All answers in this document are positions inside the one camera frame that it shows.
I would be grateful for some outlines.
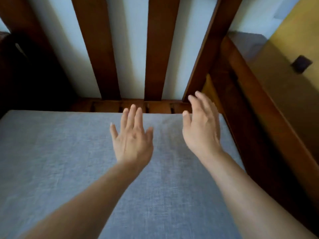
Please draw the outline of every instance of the blue-gray fabric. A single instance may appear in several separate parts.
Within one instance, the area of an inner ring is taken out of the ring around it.
[[[10,111],[0,120],[0,238],[16,238],[116,159],[119,113]],[[126,190],[100,238],[240,238],[217,185],[187,148],[181,114],[144,114],[151,162]],[[221,144],[243,167],[225,120]]]

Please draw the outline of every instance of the dark square object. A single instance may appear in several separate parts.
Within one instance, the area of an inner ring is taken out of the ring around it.
[[[293,67],[296,73],[302,74],[311,64],[311,60],[301,55],[291,64],[291,66]]]

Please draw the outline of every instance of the gray object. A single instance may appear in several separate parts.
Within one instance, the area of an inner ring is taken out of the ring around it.
[[[16,238],[115,164],[119,113],[10,111],[0,121],[0,238]],[[222,116],[221,144],[242,167]],[[182,115],[144,114],[150,164],[100,238],[240,238],[217,185],[187,148]]]

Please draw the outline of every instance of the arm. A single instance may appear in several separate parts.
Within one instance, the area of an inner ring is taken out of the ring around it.
[[[316,238],[222,150],[217,108],[201,92],[196,97],[189,96],[192,118],[183,112],[183,136],[214,178],[242,237]]]
[[[122,194],[151,159],[153,128],[144,132],[142,115],[135,105],[123,111],[120,134],[110,126],[117,164],[24,238],[98,238]]]

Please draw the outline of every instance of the person's right hand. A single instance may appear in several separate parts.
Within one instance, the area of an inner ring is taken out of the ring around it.
[[[183,137],[189,149],[207,168],[213,157],[220,152],[220,126],[215,104],[203,93],[197,91],[188,100],[193,115],[183,112]]]

